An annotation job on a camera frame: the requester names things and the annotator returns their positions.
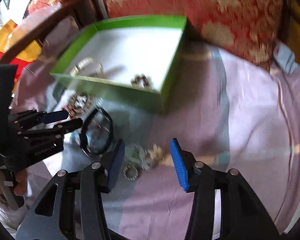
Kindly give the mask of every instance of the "green box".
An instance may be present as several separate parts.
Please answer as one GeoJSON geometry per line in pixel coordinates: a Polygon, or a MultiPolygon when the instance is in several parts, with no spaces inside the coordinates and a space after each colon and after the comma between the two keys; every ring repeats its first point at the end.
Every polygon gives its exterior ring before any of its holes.
{"type": "Polygon", "coordinates": [[[50,72],[66,88],[164,113],[176,80],[187,19],[182,16],[133,16],[104,20],[89,26],[59,58],[50,72]],[[86,57],[97,58],[109,79],[71,76],[86,57]],[[145,74],[151,89],[131,85],[145,74]]]}

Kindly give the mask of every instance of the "hand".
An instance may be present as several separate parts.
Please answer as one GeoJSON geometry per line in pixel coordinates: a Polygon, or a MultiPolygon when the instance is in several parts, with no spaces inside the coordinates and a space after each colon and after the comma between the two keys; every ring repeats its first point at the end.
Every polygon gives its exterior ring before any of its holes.
{"type": "Polygon", "coordinates": [[[16,196],[23,196],[27,192],[28,187],[28,172],[27,170],[22,170],[16,176],[16,181],[18,184],[14,188],[14,193],[16,196]]]}

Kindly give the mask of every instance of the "yellow fabric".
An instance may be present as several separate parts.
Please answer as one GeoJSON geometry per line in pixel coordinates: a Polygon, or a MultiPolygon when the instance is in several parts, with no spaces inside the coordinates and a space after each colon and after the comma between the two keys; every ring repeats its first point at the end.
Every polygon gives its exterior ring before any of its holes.
{"type": "MultiPolygon", "coordinates": [[[[12,31],[16,28],[16,23],[9,20],[0,30],[0,52],[5,53],[5,48],[12,31]]],[[[26,62],[32,62],[38,58],[41,53],[41,47],[36,41],[32,41],[16,58],[26,62]]]]}
{"type": "MultiPolygon", "coordinates": [[[[292,7],[300,14],[300,7],[295,1],[293,1],[292,7]]],[[[296,62],[300,64],[300,25],[294,20],[290,24],[287,45],[296,55],[296,62]]]]}

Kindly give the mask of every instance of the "blue gripper pad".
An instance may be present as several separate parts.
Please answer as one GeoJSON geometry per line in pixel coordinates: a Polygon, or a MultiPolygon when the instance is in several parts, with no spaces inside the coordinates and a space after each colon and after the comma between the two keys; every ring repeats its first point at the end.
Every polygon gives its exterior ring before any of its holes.
{"type": "Polygon", "coordinates": [[[189,188],[188,183],[188,171],[180,155],[181,148],[176,139],[172,139],[170,142],[170,152],[178,176],[179,184],[184,191],[187,191],[189,188]]]}

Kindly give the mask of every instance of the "screw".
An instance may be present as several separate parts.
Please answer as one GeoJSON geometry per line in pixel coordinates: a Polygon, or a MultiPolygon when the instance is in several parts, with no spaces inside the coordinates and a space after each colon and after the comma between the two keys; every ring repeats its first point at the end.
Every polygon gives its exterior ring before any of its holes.
{"type": "Polygon", "coordinates": [[[232,176],[237,176],[237,175],[239,174],[239,171],[238,171],[237,169],[231,169],[231,170],[230,170],[230,174],[231,174],[232,176]]]}
{"type": "Polygon", "coordinates": [[[65,170],[58,171],[58,176],[63,177],[67,172],[65,170]]]}
{"type": "Polygon", "coordinates": [[[94,169],[94,170],[97,170],[101,167],[101,163],[93,163],[91,164],[91,167],[94,169]]]}
{"type": "Polygon", "coordinates": [[[195,163],[194,163],[194,166],[195,166],[196,168],[198,168],[198,169],[201,169],[201,168],[203,168],[204,163],[203,163],[203,162],[195,162],[195,163]]]}

